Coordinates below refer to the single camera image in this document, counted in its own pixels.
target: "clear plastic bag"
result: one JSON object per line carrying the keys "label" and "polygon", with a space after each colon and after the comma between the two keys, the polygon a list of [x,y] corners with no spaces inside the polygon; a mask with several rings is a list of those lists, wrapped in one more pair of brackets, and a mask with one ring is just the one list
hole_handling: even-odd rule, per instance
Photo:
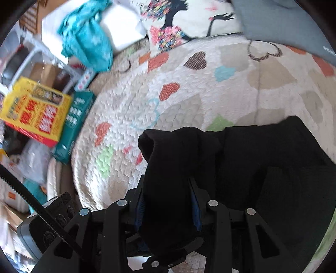
{"label": "clear plastic bag", "polygon": [[51,156],[48,146],[30,139],[21,153],[18,168],[25,178],[45,186]]}

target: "black cable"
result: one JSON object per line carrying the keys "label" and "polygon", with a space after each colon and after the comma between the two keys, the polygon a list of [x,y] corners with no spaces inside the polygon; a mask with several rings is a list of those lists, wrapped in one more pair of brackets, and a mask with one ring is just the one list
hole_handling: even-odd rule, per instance
{"label": "black cable", "polygon": [[66,243],[68,244],[82,260],[85,257],[81,247],[76,241],[59,225],[59,223],[50,215],[50,213],[37,201],[37,199],[25,188],[24,185],[16,179],[4,166],[0,164],[0,177],[15,190],[34,211],[46,222],[46,224]]}

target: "black hand silhouette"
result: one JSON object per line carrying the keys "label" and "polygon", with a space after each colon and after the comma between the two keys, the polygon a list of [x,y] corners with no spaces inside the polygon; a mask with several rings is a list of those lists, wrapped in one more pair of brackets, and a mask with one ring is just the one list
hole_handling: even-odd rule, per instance
{"label": "black hand silhouette", "polygon": [[233,15],[234,15],[234,13],[232,12],[229,15],[228,15],[228,13],[225,13],[225,14],[219,14],[219,15],[213,16],[212,19],[211,19],[210,25],[209,25],[207,37],[209,37],[210,34],[211,34],[212,24],[215,20],[225,20],[225,21],[227,21],[227,20],[235,19],[235,17],[232,17]]}

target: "bed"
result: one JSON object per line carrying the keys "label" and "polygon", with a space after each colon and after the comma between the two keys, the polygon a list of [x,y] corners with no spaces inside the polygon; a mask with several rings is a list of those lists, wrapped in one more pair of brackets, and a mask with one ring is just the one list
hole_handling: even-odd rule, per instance
{"label": "bed", "polygon": [[[117,56],[90,89],[99,96],[75,144],[72,167],[80,201],[91,210],[136,187],[146,170],[137,140],[147,128],[220,131],[297,115],[336,161],[335,68],[293,47],[230,35],[152,57],[143,40]],[[305,273],[328,253],[335,221],[334,215]],[[202,271],[203,258],[193,253],[174,271]]]}

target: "gray fabric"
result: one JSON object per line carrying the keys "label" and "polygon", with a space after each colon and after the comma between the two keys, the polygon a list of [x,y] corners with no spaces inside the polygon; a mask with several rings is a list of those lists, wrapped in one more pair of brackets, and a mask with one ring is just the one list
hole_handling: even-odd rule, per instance
{"label": "gray fabric", "polygon": [[294,0],[232,0],[232,4],[247,39],[290,45],[336,66],[323,32]]}

